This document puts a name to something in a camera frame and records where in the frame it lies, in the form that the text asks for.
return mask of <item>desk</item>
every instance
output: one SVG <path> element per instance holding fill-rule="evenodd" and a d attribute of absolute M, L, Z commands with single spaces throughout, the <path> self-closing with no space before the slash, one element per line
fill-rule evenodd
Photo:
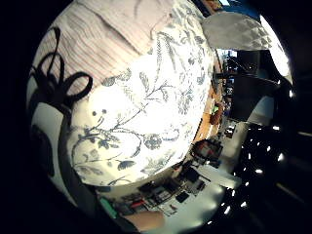
<path fill-rule="evenodd" d="M 242 184 L 241 178 L 223 170 L 216 169 L 210 165 L 201 165 L 196 169 L 196 171 L 200 175 L 210 179 L 213 183 L 223 187 L 236 189 Z"/>
<path fill-rule="evenodd" d="M 149 192 L 145 192 L 145 194 L 143 194 L 145 205 L 148 210 L 154 209 L 155 207 L 158 207 L 173 199 L 176 195 L 181 193 L 186 186 L 185 181 L 178 183 L 177 181 L 175 182 L 174 180 L 172 180 L 172 185 L 174 183 L 174 188 L 170 190 L 168 188 L 165 188 L 168 186 L 166 186 L 166 183 L 168 183 L 168 181 L 165 181 L 165 183 L 159 184 L 158 186 L 151 188 Z"/>
<path fill-rule="evenodd" d="M 216 12 L 216 9 L 222 10 L 222 5 L 218 0 L 201 0 L 201 1 L 211 15 Z"/>
<path fill-rule="evenodd" d="M 222 87 L 221 83 L 218 84 L 219 90 L 221 90 L 221 87 Z M 210 123 L 210 120 L 211 120 L 212 109 L 214 107 L 215 102 L 221 102 L 221 100 L 222 100 L 221 92 L 218 92 L 218 94 L 216 94 L 214 92 L 213 86 L 211 85 L 209 92 L 208 92 L 204 113 L 202 116 L 202 122 L 199 126 L 199 129 L 193 140 L 193 143 L 204 138 L 215 136 L 217 134 L 220 124 L 212 125 Z"/>
<path fill-rule="evenodd" d="M 151 212 L 163 212 L 165 216 L 172 216 L 176 214 L 178 210 L 182 209 L 182 205 L 185 205 L 187 202 L 189 202 L 190 197 L 195 197 L 193 193 L 187 193 L 187 190 L 190 190 L 187 189 L 187 186 L 189 186 L 189 184 L 184 182 L 180 189 L 170 198 L 166 199 L 160 204 L 157 204 L 156 206 L 146 206 L 146 208 Z M 183 202 L 179 202 L 176 197 L 183 192 L 187 193 L 188 197 Z"/>

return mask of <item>white fabric with blue floral pattern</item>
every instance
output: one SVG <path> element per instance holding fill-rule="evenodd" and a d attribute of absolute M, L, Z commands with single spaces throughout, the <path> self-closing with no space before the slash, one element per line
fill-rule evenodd
<path fill-rule="evenodd" d="M 184 158 L 213 74 L 202 19 L 193 3 L 176 0 L 148 54 L 75 104 L 67 150 L 84 183 L 136 182 Z"/>

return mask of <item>white pleated fabric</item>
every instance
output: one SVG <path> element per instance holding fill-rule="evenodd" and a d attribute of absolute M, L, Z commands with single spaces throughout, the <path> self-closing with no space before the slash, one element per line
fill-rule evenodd
<path fill-rule="evenodd" d="M 64 77 L 84 71 L 93 77 L 94 89 L 105 78 L 119 75 L 147 53 L 155 34 L 172 20 L 172 6 L 173 0 L 73 1 L 52 24 L 61 31 L 58 53 L 64 59 Z M 43 38 L 33 66 L 55 49 L 56 42 L 52 31 Z M 45 61 L 43 70 L 50 62 Z M 59 62 L 54 62 L 52 73 L 58 77 Z M 68 94 L 86 84 L 85 79 L 77 80 Z"/>

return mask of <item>floral fabric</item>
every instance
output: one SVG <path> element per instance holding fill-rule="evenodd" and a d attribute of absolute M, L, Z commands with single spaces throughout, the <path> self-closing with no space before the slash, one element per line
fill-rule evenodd
<path fill-rule="evenodd" d="M 199 10 L 176 0 L 152 49 L 75 104 L 67 151 L 88 184 L 121 185 L 181 161 L 202 117 L 213 51 Z"/>

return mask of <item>wooden table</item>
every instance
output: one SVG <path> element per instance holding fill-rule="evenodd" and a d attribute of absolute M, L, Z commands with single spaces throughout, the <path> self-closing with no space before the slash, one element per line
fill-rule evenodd
<path fill-rule="evenodd" d="M 205 5 L 207 10 L 209 11 L 210 14 L 215 13 L 215 9 L 213 8 L 213 5 L 220 5 L 220 2 L 218 0 L 201 0 L 202 3 Z"/>
<path fill-rule="evenodd" d="M 197 131 L 197 134 L 193 140 L 193 143 L 196 141 L 199 141 L 204 138 L 208 138 L 210 136 L 215 136 L 218 132 L 219 124 L 218 125 L 212 125 L 210 123 L 211 120 L 211 113 L 212 109 L 215 105 L 215 102 L 220 102 L 221 101 L 221 92 L 218 92 L 216 94 L 214 92 L 213 86 L 211 85 L 209 92 L 208 92 L 208 97 L 206 100 L 206 106 L 204 109 L 204 113 L 202 116 L 202 122 L 199 126 L 199 129 Z"/>

